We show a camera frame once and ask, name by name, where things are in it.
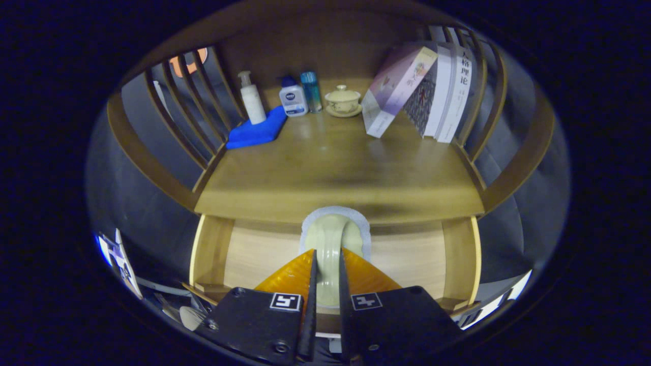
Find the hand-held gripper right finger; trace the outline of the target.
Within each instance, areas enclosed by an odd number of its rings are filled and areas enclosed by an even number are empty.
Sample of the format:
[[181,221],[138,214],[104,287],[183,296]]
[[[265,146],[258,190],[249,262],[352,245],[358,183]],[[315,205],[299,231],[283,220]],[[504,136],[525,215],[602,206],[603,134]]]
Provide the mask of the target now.
[[340,253],[339,300],[350,365],[426,365],[463,334],[423,287],[401,287],[348,249]]

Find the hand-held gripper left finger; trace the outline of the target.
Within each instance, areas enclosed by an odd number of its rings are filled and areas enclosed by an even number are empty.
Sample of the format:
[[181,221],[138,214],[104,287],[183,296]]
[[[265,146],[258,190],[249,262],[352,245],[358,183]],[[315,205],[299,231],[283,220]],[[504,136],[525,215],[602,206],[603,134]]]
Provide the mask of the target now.
[[270,290],[235,287],[213,306],[196,329],[198,336],[225,350],[264,365],[293,365],[311,360],[316,339],[317,252],[291,260],[295,282]]

